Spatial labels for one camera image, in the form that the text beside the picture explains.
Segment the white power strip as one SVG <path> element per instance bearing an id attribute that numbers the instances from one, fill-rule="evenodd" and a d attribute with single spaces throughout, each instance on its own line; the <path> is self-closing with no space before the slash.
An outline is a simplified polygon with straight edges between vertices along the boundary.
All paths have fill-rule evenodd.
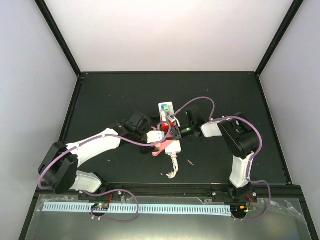
<path id="1" fill-rule="evenodd" d="M 179 120 L 174 116 L 175 111 L 172 102 L 161 102 L 158 104 L 159 113 L 160 113 L 160 121 L 168 122 L 171 126 L 171 136 L 166 139 L 165 144 L 168 146 L 165 147 L 164 151 L 167 155 L 172 153 L 180 153 L 181 152 L 181 144 L 179 140 L 169 140 L 169 138 L 173 138 L 173 130 L 174 127 L 180 127 Z"/>

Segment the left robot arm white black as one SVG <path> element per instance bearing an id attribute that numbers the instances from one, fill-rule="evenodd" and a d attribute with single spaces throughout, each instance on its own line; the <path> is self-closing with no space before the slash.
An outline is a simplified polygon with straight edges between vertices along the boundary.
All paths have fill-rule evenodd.
<path id="1" fill-rule="evenodd" d="M 69 190 L 85 191 L 101 200 L 108 192 L 103 179 L 97 173 L 80 171 L 80 166 L 124 144 L 134 144 L 144 154 L 149 153 L 164 136 L 159 128 L 151 126 L 146 115 L 135 112 L 130 119 L 111 124 L 101 133 L 87 139 L 68 144 L 57 141 L 38 169 L 38 187 L 53 190 L 55 194 Z"/>

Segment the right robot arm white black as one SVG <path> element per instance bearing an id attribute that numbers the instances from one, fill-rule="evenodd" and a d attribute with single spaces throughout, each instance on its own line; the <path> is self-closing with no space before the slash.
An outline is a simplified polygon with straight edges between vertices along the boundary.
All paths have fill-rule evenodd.
<path id="1" fill-rule="evenodd" d="M 199 117 L 197 108 L 189 109 L 185 114 L 188 118 L 187 124 L 178 126 L 177 121 L 171 123 L 172 139 L 180 140 L 189 136 L 223 137 L 232 153 L 227 195 L 234 202 L 240 201 L 249 190 L 252 162 L 262 148 L 262 136 L 242 112 L 211 118 L 209 121 Z"/>

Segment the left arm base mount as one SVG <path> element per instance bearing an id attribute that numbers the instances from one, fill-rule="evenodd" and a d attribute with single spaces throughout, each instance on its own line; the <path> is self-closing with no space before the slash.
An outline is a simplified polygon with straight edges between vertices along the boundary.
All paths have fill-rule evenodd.
<path id="1" fill-rule="evenodd" d="M 86 194 L 82 191 L 78 194 L 78 199 L 88 201 L 110 201 L 119 199 L 122 195 L 122 189 L 123 186 L 120 184 L 102 184 L 94 193 Z"/>

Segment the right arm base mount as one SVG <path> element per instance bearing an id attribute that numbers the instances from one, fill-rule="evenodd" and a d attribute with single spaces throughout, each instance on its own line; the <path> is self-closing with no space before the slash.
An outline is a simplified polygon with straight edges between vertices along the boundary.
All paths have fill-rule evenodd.
<path id="1" fill-rule="evenodd" d="M 254 189 L 249 184 L 242 188 L 236 188 L 233 185 L 221 184 L 211 187 L 209 194 L 214 201 L 223 203 L 248 203 L 252 197 Z"/>

